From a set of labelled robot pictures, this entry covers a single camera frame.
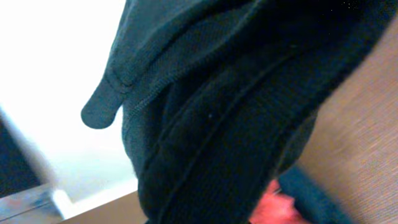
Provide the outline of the black t-shirt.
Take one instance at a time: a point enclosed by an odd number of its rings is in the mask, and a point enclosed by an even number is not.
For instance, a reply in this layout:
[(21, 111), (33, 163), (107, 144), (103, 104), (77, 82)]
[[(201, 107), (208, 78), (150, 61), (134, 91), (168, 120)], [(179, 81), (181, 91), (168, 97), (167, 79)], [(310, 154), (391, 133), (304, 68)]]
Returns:
[(104, 129), (122, 111), (148, 223), (249, 223), (396, 13), (396, 1), (126, 1), (81, 119)]

